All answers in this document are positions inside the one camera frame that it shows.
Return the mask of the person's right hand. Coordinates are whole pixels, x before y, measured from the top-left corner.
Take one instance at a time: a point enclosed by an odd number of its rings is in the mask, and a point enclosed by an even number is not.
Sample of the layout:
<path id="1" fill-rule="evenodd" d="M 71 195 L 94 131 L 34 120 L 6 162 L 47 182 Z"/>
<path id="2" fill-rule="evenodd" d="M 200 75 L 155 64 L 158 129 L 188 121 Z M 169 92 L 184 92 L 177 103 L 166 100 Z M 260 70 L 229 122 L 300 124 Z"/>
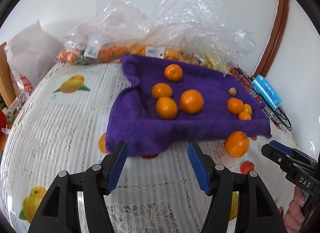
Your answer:
<path id="1" fill-rule="evenodd" d="M 299 187 L 295 187 L 293 200 L 289 203 L 289 208 L 283 218 L 285 228 L 288 233 L 299 232 L 305 220 L 302 207 L 305 204 L 305 196 Z"/>

